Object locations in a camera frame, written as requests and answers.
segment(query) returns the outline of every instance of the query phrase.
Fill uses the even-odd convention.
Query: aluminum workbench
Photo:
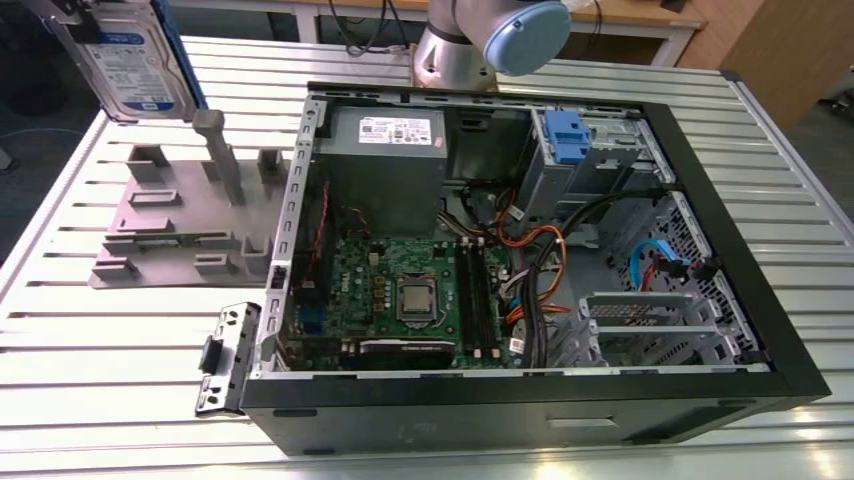
[[[309,80],[405,85],[404,56],[185,38],[237,158],[290,147]],[[737,82],[716,72],[555,61],[501,90],[663,102],[752,248],[832,396],[667,447],[286,459],[245,419],[196,420],[200,347],[260,289],[101,290],[89,268],[133,143],[208,158],[188,125],[106,122],[77,147],[0,270],[0,476],[840,478],[854,475],[854,230]]]

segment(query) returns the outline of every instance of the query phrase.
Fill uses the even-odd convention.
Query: case side panel hinge
[[[196,417],[240,416],[240,397],[249,370],[261,308],[238,303],[222,308],[216,329],[201,349],[202,373]]]

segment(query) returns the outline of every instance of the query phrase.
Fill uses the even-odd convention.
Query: sticker
[[[100,43],[86,45],[112,97],[134,110],[162,111],[174,99],[157,69],[158,55],[136,33],[101,33]]]
[[[358,143],[430,145],[425,118],[364,117],[358,121]]]
[[[516,207],[515,205],[511,205],[509,207],[507,207],[507,213],[509,214],[509,216],[512,218],[516,219],[516,221],[521,221],[521,217],[524,216],[524,212],[521,210],[519,210],[519,207]]]
[[[524,353],[524,340],[519,338],[511,338],[509,347],[507,347],[507,350],[521,355]]]

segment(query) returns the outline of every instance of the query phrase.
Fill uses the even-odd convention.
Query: ram slot
[[[483,258],[483,248],[480,246],[473,247],[468,257],[468,275],[471,278],[472,304],[477,331],[476,347],[480,348],[483,357],[491,357],[493,351],[497,351],[497,342],[495,340],[492,309],[489,308],[489,274]]]
[[[456,298],[459,299],[459,319],[463,334],[463,351],[471,353],[475,350],[476,338],[476,317],[472,311],[471,302],[471,275],[468,258],[471,250],[468,245],[456,245]]]

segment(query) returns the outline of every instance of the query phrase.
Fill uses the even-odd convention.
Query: motherboard
[[[473,242],[338,240],[325,308],[300,307],[304,370],[501,368],[507,253]]]

